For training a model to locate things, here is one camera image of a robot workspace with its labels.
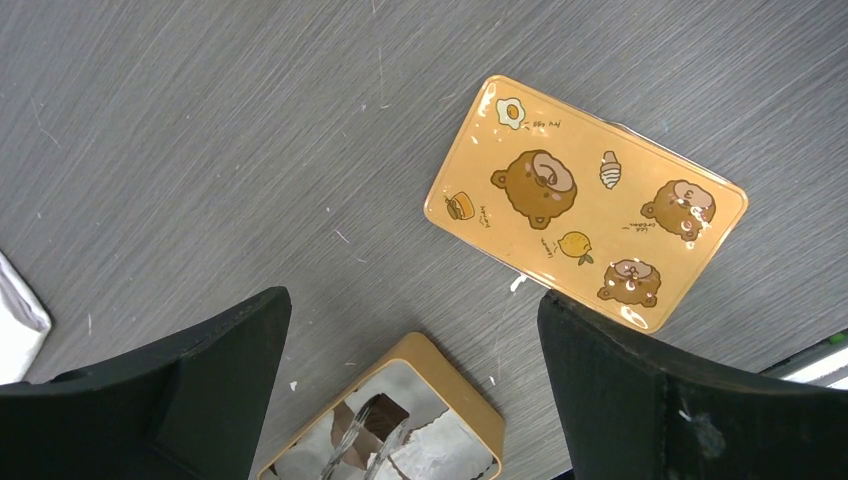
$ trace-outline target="bear illustration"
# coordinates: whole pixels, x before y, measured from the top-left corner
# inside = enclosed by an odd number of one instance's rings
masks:
[[[650,308],[657,304],[657,290],[661,284],[660,272],[652,265],[638,259],[621,260],[607,268],[598,297]]]
[[[666,231],[691,242],[715,216],[715,199],[685,180],[672,180],[659,189],[654,201],[642,206],[642,216],[653,218]]]
[[[522,153],[506,170],[492,174],[492,184],[506,191],[512,208],[536,230],[544,230],[552,218],[567,212],[577,197],[571,172],[544,150]]]

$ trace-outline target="yellow lemon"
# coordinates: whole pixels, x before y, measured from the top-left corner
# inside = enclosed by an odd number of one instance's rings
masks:
[[[560,250],[566,256],[580,259],[577,263],[578,265],[583,265],[584,262],[595,263],[592,257],[589,256],[592,245],[585,233],[568,232],[558,243]]]

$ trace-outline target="tin lid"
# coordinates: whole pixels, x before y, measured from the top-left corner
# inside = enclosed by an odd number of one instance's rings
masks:
[[[739,187],[674,152],[494,76],[424,213],[537,282],[650,333],[747,205]]]

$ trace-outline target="gray table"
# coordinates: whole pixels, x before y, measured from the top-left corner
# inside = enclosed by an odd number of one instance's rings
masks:
[[[0,248],[56,323],[31,379],[286,285],[294,317],[256,465],[412,330],[506,418],[503,478],[569,465],[534,325],[542,288],[510,295],[514,272],[421,212],[494,73],[747,190],[748,214],[659,338],[759,370],[845,327],[844,2],[0,12]]]

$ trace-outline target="white cloth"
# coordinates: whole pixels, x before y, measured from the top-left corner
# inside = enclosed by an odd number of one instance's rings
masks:
[[[0,252],[0,385],[24,378],[50,326],[41,303]]]

